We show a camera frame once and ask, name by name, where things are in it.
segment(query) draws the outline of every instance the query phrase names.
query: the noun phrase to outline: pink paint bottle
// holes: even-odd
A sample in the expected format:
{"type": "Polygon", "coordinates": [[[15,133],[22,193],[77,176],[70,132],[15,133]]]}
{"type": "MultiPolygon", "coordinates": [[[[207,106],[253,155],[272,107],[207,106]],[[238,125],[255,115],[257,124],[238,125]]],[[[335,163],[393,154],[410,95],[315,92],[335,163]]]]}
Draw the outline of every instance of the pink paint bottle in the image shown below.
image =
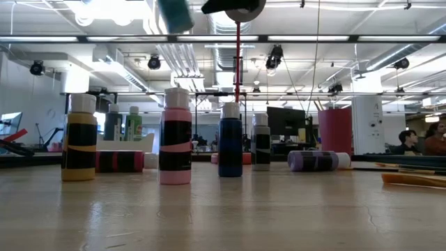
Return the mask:
{"type": "Polygon", "coordinates": [[[161,113],[160,161],[158,180],[162,185],[182,185],[191,179],[192,114],[189,91],[165,90],[161,113]]]}

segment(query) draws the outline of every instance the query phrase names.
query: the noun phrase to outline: green bottle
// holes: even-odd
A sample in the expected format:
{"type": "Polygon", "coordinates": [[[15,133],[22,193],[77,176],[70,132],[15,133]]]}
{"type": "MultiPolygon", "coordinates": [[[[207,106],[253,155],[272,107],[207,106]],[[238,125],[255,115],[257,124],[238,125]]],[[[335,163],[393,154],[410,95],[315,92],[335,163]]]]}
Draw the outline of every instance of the green bottle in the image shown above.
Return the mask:
{"type": "Polygon", "coordinates": [[[125,117],[126,141],[134,142],[141,140],[142,117],[138,113],[138,107],[130,107],[130,114],[125,117]]]}

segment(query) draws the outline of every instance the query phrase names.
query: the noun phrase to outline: woman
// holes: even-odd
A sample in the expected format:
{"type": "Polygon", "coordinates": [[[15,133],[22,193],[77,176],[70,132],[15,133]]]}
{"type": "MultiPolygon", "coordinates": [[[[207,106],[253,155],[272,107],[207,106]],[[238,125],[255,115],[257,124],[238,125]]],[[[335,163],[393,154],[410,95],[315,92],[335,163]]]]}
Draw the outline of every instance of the woman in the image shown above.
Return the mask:
{"type": "Polygon", "coordinates": [[[446,127],[443,123],[432,123],[426,132],[424,148],[426,155],[446,155],[446,141],[443,135],[446,127]]]}

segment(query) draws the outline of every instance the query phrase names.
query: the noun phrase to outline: computer monitor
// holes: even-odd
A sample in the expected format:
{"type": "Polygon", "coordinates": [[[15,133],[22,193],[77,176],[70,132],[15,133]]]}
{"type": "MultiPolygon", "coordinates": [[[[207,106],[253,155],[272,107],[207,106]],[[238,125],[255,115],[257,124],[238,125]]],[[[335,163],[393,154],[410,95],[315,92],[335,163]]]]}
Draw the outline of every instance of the computer monitor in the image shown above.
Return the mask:
{"type": "Polygon", "coordinates": [[[19,130],[22,113],[15,112],[10,114],[2,114],[0,118],[0,135],[13,135],[19,130]]]}
{"type": "Polygon", "coordinates": [[[297,136],[305,128],[305,111],[289,108],[267,107],[271,135],[297,136]]]}

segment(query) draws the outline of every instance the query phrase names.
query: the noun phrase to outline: red pole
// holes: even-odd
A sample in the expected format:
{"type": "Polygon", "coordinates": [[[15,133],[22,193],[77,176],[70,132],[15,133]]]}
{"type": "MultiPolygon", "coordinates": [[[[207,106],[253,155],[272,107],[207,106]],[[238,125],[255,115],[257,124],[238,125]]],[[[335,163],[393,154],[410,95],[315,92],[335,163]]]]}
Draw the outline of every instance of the red pole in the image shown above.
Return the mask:
{"type": "Polygon", "coordinates": [[[237,59],[236,59],[236,103],[238,103],[238,96],[240,95],[240,22],[237,24],[237,59]]]}

